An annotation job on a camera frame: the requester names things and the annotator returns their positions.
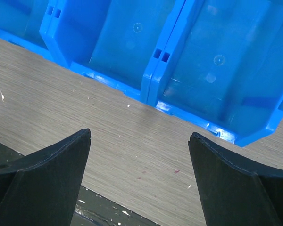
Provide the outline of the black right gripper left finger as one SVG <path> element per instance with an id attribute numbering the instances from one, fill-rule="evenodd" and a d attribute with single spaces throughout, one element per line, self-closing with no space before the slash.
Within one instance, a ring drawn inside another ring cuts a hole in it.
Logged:
<path id="1" fill-rule="evenodd" d="M 0 226 L 68 226 L 91 146 L 81 129 L 32 154 L 0 165 Z"/>

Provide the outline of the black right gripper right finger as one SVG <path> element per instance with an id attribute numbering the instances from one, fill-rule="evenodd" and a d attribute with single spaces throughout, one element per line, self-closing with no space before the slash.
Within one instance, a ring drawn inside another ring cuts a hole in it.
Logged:
<path id="1" fill-rule="evenodd" d="M 188 141 L 206 225 L 283 226 L 283 170 L 194 132 Z"/>

